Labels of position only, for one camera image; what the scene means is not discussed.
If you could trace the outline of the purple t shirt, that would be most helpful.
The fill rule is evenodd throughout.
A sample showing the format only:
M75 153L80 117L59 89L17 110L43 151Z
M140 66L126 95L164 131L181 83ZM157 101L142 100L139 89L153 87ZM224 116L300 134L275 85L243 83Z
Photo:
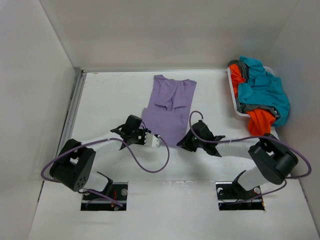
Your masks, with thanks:
M191 79L174 80L162 74L153 78L149 103L141 118L151 133L160 135L171 148L186 135L196 86Z

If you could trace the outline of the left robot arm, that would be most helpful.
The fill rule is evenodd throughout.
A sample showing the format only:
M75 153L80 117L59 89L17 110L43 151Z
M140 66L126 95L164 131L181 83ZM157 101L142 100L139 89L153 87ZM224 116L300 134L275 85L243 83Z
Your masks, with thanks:
M126 145L145 145L151 131L141 126L141 123L141 118L130 115L124 124L112 129L108 134L92 139L91 142L98 142L93 145L86 146L85 142L69 139L59 154L71 149L73 151L51 165L50 177L74 192L91 189L100 199L108 199L112 195L112 186L109 184L112 180L92 170L94 160L120 151Z

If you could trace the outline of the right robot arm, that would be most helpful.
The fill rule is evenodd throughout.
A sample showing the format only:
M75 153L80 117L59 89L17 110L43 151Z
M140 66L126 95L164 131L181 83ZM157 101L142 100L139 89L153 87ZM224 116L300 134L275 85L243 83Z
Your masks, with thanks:
M248 141L217 143L224 135L213 135L208 126L199 120L176 145L189 152L203 149L215 157L240 157L252 160L255 167L244 170L231 182L217 187L220 200L251 200L254 189L265 183L281 185L298 163L288 147L275 142L275 136L265 134L255 144Z

